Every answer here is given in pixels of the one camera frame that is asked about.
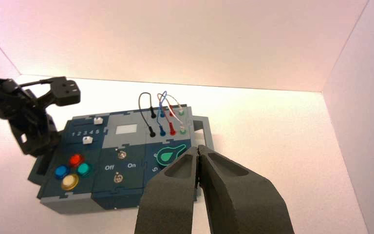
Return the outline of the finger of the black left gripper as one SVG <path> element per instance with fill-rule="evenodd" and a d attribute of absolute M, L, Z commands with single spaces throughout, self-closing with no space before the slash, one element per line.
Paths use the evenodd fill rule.
<path fill-rule="evenodd" d="M 37 128 L 34 125 L 11 121 L 11 131 L 19 147 L 25 155 L 39 156 L 39 143 Z"/>
<path fill-rule="evenodd" d="M 40 148 L 43 152 L 53 150 L 60 143 L 60 132 L 56 129 L 53 118 L 50 115 L 45 115 L 41 127 L 41 136 L 42 146 Z"/>

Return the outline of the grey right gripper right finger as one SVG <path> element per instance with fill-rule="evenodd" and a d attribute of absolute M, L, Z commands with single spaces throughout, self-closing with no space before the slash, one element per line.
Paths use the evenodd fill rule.
<path fill-rule="evenodd" d="M 294 233 L 286 203 L 269 179 L 204 145 L 198 153 L 212 234 Z"/>

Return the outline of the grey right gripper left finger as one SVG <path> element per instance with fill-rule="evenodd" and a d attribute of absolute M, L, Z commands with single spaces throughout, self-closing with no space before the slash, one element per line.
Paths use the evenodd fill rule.
<path fill-rule="evenodd" d="M 192 232 L 198 158 L 197 147 L 191 147 L 147 183 L 138 209 L 136 234 Z"/>

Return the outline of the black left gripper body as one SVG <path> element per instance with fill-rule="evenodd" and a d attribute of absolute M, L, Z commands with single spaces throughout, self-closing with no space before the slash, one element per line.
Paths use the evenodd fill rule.
<path fill-rule="evenodd" d="M 0 79 L 0 118 L 12 120 L 21 118 L 22 122 L 48 123 L 50 116 L 45 107 L 38 103 L 38 98 L 26 86 L 49 84 L 49 79 L 18 84 L 13 79 Z"/>

